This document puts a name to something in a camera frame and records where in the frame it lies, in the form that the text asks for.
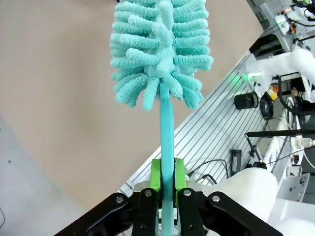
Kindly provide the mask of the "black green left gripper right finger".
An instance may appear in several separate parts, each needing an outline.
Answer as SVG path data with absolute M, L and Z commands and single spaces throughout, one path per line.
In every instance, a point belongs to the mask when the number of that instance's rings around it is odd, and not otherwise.
M 267 224 L 278 191 L 275 176 L 244 169 L 211 186 L 187 181 L 183 159 L 174 164 L 178 229 L 182 236 L 280 236 Z

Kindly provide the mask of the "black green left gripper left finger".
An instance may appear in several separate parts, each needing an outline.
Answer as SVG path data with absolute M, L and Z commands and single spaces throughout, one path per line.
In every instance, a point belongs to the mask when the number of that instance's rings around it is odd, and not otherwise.
M 130 197 L 113 193 L 56 235 L 117 236 L 132 228 L 133 236 L 154 236 L 160 193 L 161 160 L 154 159 L 148 185 L 134 191 Z

